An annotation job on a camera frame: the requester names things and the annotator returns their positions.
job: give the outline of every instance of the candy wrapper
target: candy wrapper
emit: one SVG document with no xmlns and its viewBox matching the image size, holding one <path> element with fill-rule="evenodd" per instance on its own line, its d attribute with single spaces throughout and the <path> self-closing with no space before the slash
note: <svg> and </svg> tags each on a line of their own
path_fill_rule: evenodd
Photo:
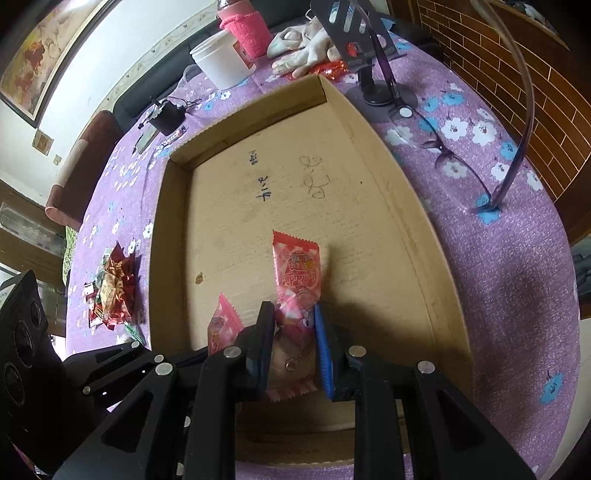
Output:
<svg viewBox="0 0 591 480">
<path fill-rule="evenodd" d="M 326 61 L 314 65 L 309 71 L 308 75 L 322 75 L 333 82 L 338 82 L 346 73 L 349 73 L 347 64 L 343 60 Z M 288 80 L 297 80 L 291 73 L 285 75 Z"/>
<path fill-rule="evenodd" d="M 273 232 L 278 303 L 269 397 L 284 400 L 316 389 L 314 303 L 320 300 L 320 250 L 314 242 Z"/>
<path fill-rule="evenodd" d="M 233 345 L 244 325 L 223 293 L 220 293 L 217 309 L 207 326 L 207 354 L 213 355 Z"/>
<path fill-rule="evenodd" d="M 86 284 L 85 299 L 90 308 L 89 327 L 104 323 L 110 330 L 131 320 L 135 300 L 135 254 L 126 257 L 117 243 L 105 252 L 96 281 Z"/>
</svg>

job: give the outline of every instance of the table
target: table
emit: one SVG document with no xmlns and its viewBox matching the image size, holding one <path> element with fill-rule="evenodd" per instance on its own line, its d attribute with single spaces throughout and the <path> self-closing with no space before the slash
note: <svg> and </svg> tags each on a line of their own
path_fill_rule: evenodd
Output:
<svg viewBox="0 0 591 480">
<path fill-rule="evenodd" d="M 442 140 L 468 161 L 490 191 L 511 162 L 515 144 L 484 101 L 451 70 L 402 38 L 407 56 L 391 62 L 399 82 L 411 85 L 419 110 Z M 158 192 L 168 155 L 217 118 L 288 82 L 273 75 L 267 59 L 239 86 L 218 92 L 201 74 L 172 96 L 203 102 L 185 121 L 187 132 L 156 153 L 159 135 L 141 155 L 132 150 L 139 131 L 116 146 L 92 197 L 78 235 L 68 289 L 67 352 L 120 342 L 123 328 L 89 330 L 82 288 L 116 241 L 135 251 L 139 267 L 136 320 L 150 344 L 148 276 Z M 375 77 L 381 72 L 374 69 Z M 356 76 L 337 87 L 345 92 Z M 412 132 L 373 124 L 419 195 L 440 238 L 465 314 L 474 360 L 475 403 L 541 476 L 562 438 L 578 380 L 579 307 L 573 263 L 560 218 L 528 162 L 524 162 L 500 212 L 463 213 L 439 185 L 436 154 L 414 147 Z M 315 469 L 331 479 L 351 478 L 352 468 Z M 242 465 L 243 478 L 269 478 L 278 469 Z M 281 473 L 309 478 L 300 469 Z"/>
</svg>

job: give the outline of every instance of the picture frame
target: picture frame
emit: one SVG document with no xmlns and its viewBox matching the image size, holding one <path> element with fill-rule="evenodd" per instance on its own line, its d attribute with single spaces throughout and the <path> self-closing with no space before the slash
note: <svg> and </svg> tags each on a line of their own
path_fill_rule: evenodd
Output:
<svg viewBox="0 0 591 480">
<path fill-rule="evenodd" d="M 119 1 L 39 0 L 0 44 L 0 99 L 37 128 L 72 58 Z"/>
<path fill-rule="evenodd" d="M 45 156 L 48 156 L 52 145 L 53 139 L 49 135 L 43 133 L 41 130 L 37 129 L 35 132 L 35 137 L 33 138 L 33 148 L 39 150 Z"/>
</svg>

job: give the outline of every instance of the brick wall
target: brick wall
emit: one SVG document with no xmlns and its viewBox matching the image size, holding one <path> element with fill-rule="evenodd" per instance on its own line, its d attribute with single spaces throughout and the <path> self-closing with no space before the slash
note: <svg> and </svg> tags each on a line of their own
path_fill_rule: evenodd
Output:
<svg viewBox="0 0 591 480">
<path fill-rule="evenodd" d="M 468 1 L 418 0 L 418 11 L 422 26 L 443 47 L 448 66 L 480 94 L 518 142 L 524 128 L 525 92 L 513 58 L 496 32 L 479 19 Z M 515 24 L 507 26 L 530 69 L 536 102 L 535 128 L 527 154 L 548 194 L 556 200 L 591 153 L 591 106 L 555 68 L 556 55 L 562 49 L 569 54 L 566 46 L 556 39 L 552 49 L 544 48 L 550 35 L 525 18 L 518 21 L 527 24 L 525 30 L 530 29 L 522 32 L 529 33 L 527 41 L 519 41 Z M 545 44 L 536 48 L 532 32 L 547 37 Z"/>
</svg>

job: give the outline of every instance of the cardboard box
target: cardboard box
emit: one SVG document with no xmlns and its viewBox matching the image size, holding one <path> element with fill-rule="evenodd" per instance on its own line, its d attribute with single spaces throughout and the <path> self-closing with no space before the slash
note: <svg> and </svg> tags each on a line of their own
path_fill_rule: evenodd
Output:
<svg viewBox="0 0 591 480">
<path fill-rule="evenodd" d="M 261 302 L 277 299 L 273 229 L 318 242 L 329 317 L 358 344 L 400 364 L 429 359 L 470 394 L 462 311 L 431 223 L 379 136 L 316 76 L 260 97 L 173 154 L 152 239 L 155 351 L 205 346 L 221 291 L 255 323 Z M 348 461 L 354 425 L 353 405 L 322 393 L 245 403 L 236 455 Z"/>
</svg>

